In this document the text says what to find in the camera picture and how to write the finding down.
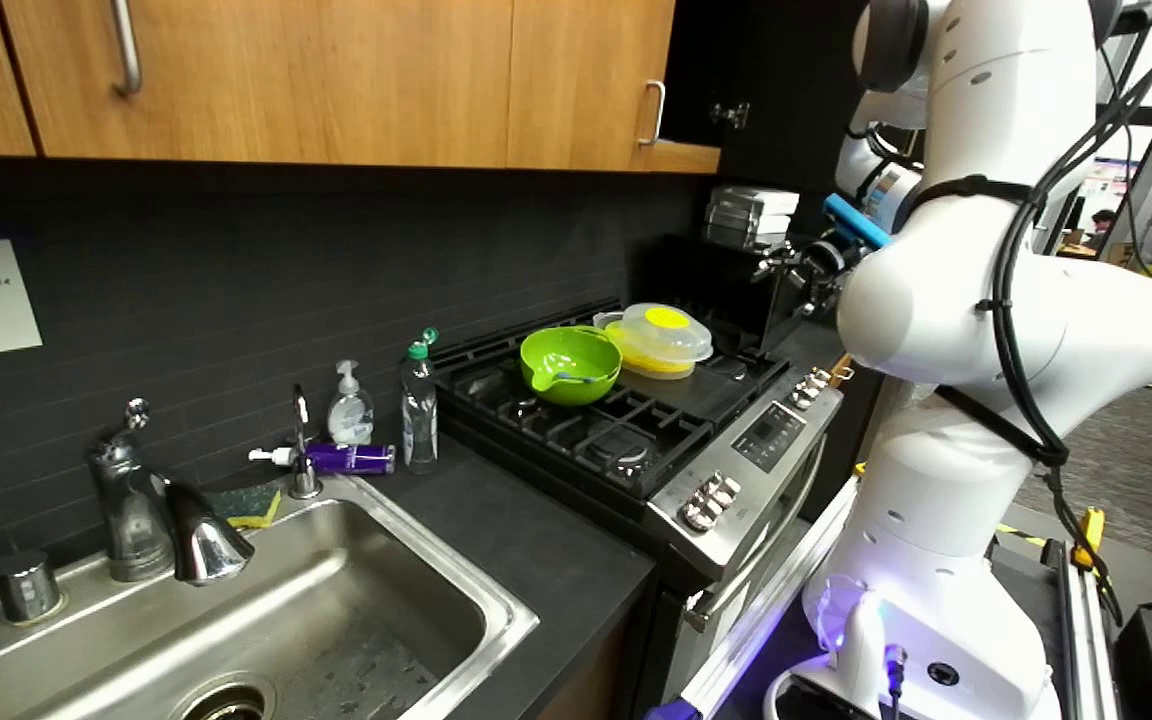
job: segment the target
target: black countertop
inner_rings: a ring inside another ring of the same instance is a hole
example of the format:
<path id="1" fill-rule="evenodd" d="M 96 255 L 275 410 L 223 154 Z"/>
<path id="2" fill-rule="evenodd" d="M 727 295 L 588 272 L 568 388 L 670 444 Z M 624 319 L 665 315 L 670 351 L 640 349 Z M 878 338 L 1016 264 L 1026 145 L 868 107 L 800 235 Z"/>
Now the black countertop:
<path id="1" fill-rule="evenodd" d="M 424 475 L 402 473 L 375 490 L 542 615 L 464 702 L 464 720 L 537 718 L 652 575 L 645 553 L 448 436 Z"/>

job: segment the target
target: dish soap bottle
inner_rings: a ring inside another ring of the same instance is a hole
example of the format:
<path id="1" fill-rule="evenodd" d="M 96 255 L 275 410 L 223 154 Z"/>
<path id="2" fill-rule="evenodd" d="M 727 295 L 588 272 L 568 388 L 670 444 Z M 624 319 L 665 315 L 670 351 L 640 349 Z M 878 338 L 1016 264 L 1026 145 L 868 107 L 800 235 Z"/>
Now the dish soap bottle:
<path id="1" fill-rule="evenodd" d="M 358 361 L 338 365 L 338 404 L 329 413 L 338 450 L 374 444 L 374 395 L 360 388 L 358 367 Z"/>
<path id="2" fill-rule="evenodd" d="M 438 327 L 421 331 L 405 365 L 405 463 L 424 467 L 442 460 L 442 402 L 428 367 L 428 349 L 442 339 Z"/>

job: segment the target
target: backsplash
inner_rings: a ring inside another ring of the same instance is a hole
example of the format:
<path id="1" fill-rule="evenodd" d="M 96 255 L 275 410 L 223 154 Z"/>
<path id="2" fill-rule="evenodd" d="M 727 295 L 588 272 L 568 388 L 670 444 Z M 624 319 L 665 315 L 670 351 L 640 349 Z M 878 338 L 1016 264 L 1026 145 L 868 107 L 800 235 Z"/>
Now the backsplash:
<path id="1" fill-rule="evenodd" d="M 0 553 L 92 538 L 85 451 L 147 395 L 145 451 L 223 484 L 294 429 L 294 386 L 341 357 L 395 413 L 402 349 L 548 315 L 627 284 L 637 244 L 693 223 L 693 189 L 232 185 L 199 169 L 0 172 L 42 351 L 0 357 Z"/>

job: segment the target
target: stove control panel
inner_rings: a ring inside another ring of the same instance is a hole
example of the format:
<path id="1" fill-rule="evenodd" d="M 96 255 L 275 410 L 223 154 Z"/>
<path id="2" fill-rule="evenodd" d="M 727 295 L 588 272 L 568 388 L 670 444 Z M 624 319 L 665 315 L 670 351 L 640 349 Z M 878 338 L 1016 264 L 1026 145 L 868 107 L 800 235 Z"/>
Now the stove control panel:
<path id="1" fill-rule="evenodd" d="M 652 501 L 652 526 L 721 573 L 826 440 L 846 392 L 830 367 L 788 372 Z"/>

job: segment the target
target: kitchen sink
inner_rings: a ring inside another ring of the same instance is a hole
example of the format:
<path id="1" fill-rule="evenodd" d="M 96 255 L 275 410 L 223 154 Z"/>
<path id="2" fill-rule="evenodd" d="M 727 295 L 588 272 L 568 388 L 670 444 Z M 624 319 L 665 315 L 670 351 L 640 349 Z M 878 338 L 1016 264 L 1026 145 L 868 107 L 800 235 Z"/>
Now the kitchen sink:
<path id="1" fill-rule="evenodd" d="M 254 564 L 208 589 L 70 564 L 60 607 L 0 615 L 0 718 L 448 718 L 537 629 L 360 481 L 247 542 Z"/>

